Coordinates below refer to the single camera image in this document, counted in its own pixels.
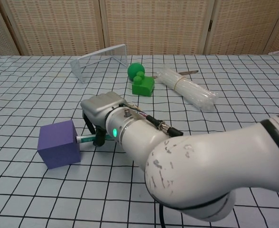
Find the purple block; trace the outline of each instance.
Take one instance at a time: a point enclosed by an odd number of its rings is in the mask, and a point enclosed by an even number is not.
[[[72,120],[40,127],[37,151],[48,169],[81,161]]]

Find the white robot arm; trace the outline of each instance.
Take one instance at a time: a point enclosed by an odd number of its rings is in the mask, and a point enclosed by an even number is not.
[[[279,116],[230,132],[172,137],[179,135],[176,129],[148,121],[115,96],[109,92],[82,101],[84,115],[141,167],[160,204],[217,221],[232,210],[237,188],[279,192]]]

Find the checkered tablecloth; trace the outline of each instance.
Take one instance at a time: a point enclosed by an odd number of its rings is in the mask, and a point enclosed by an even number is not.
[[[0,57],[0,228],[154,228],[158,204],[143,172],[114,141],[81,144],[82,161],[47,170],[38,155],[40,126],[72,119],[88,134],[80,101],[110,90],[184,131],[228,131],[279,114],[279,56],[128,56],[146,75],[166,64],[218,93],[215,109],[201,112],[156,82],[152,97],[132,95],[127,69],[115,60],[88,66],[85,83],[71,73],[74,57]],[[279,194],[258,188],[236,191],[231,214],[203,222],[164,209],[173,227],[279,228]]]

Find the bundle of plastic tubes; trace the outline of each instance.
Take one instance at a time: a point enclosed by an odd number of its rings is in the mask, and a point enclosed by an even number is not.
[[[202,88],[170,68],[164,67],[161,69],[157,73],[157,79],[170,89],[178,92],[196,107],[206,111],[214,108],[214,102],[217,99],[216,93]]]

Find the green led light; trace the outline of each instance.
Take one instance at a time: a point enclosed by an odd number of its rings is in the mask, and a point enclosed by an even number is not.
[[[112,132],[112,133],[113,133],[113,136],[114,136],[114,137],[117,136],[117,130],[116,130],[116,128],[113,129],[113,132]]]

